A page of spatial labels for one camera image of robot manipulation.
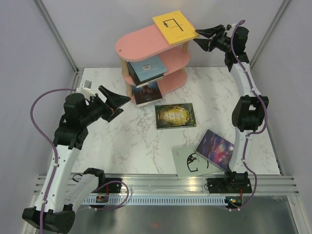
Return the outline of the yellow booklet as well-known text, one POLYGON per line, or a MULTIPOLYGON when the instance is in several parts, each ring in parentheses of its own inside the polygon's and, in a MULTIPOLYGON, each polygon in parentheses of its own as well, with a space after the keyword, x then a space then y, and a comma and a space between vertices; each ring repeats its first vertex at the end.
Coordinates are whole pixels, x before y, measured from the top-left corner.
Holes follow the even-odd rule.
POLYGON ((199 37, 193 25, 179 10, 152 19, 170 46, 199 37))

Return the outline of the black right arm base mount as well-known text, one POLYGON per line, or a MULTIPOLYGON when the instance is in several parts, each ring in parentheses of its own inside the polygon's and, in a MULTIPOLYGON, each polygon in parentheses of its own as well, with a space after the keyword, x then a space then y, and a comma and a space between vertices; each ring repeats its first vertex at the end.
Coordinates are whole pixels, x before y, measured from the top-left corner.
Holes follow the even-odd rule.
POLYGON ((208 178, 207 185, 211 194, 251 194, 253 192, 249 179, 226 182, 223 178, 208 178))

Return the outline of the black hardcover book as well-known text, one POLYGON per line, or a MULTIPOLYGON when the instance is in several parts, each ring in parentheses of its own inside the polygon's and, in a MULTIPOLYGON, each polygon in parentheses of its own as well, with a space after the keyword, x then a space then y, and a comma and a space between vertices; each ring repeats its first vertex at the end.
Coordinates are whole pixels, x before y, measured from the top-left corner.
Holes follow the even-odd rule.
POLYGON ((148 78, 147 80, 140 81, 138 75, 135 73, 133 67, 131 66, 131 64, 129 62, 127 62, 127 68, 128 68, 129 75, 131 76, 131 78, 132 78, 132 80, 133 80, 133 82, 137 88, 140 88, 144 85, 148 85, 150 83, 156 82, 156 81, 164 78, 163 74, 159 74, 159 75, 156 75, 152 78, 148 78))

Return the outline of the light blue booklet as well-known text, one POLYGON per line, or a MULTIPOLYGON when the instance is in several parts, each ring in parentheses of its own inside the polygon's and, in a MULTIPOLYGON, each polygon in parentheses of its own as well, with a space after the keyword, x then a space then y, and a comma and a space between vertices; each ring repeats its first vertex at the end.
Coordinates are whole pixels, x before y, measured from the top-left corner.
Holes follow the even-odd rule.
POLYGON ((130 65, 140 81, 146 81, 168 71, 158 55, 149 57, 145 60, 130 62, 130 65))

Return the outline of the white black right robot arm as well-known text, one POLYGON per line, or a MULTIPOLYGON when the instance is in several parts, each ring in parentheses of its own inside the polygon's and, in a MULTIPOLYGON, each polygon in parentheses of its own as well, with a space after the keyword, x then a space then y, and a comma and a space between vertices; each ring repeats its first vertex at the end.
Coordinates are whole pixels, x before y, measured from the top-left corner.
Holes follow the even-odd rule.
POLYGON ((235 127, 234 153, 222 180, 226 191, 234 192, 248 181, 248 173, 239 173, 240 163, 246 165, 246 157, 255 135, 264 132, 268 122, 267 96, 261 95, 250 72, 250 64, 245 52, 249 30, 242 26, 241 20, 234 25, 218 25, 208 29, 196 29, 201 35, 194 41, 206 52, 219 49, 225 54, 225 65, 233 76, 240 98, 232 112, 232 124, 235 127))

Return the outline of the dark Wuthering Heights book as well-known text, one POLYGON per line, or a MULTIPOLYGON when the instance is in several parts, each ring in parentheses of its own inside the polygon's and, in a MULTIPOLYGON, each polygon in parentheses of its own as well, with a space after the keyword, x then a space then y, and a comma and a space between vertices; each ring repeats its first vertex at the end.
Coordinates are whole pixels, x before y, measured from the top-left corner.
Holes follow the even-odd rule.
POLYGON ((133 86, 132 91, 137 106, 143 106, 152 102, 163 100, 163 96, 157 82, 153 82, 139 88, 133 86))

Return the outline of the purple Robinson Crusoe book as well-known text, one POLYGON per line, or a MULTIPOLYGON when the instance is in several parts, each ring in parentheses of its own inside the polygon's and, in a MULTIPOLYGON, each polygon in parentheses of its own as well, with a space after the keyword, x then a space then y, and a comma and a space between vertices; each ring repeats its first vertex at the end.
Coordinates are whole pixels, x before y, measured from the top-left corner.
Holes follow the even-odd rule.
POLYGON ((226 172, 232 159, 234 144, 213 131, 207 130, 195 152, 226 172))

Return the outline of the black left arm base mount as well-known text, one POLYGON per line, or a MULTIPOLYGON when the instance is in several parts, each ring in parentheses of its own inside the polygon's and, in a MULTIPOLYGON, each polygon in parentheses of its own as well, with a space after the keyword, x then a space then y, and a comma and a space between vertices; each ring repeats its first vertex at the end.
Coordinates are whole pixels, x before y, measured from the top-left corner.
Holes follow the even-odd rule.
POLYGON ((122 179, 113 177, 113 178, 106 178, 104 179, 98 187, 93 190, 93 193, 101 193, 101 194, 118 194, 121 191, 121 184, 122 179))

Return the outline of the green yellow Alice book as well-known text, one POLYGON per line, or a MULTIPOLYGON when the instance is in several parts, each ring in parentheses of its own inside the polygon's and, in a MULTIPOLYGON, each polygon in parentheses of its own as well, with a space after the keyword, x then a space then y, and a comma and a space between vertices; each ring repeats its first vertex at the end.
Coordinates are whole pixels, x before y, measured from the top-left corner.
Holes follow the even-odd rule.
POLYGON ((155 114, 158 130, 196 127, 192 103, 156 105, 155 114))

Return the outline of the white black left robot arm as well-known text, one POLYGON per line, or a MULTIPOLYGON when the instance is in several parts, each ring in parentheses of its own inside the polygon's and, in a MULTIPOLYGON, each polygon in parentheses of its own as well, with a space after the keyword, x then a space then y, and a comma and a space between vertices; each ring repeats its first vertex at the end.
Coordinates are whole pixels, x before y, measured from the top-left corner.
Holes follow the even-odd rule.
POLYGON ((71 94, 65 98, 64 114, 53 140, 36 123, 33 124, 53 149, 41 192, 33 207, 25 208, 22 213, 22 219, 40 233, 69 233, 76 213, 89 194, 109 192, 112 183, 126 185, 121 179, 107 179, 102 169, 87 168, 80 181, 71 191, 66 192, 73 165, 88 136, 88 126, 100 118, 111 122, 123 112, 122 106, 131 100, 130 97, 111 92, 102 85, 98 89, 106 97, 105 101, 89 88, 71 90, 71 94))

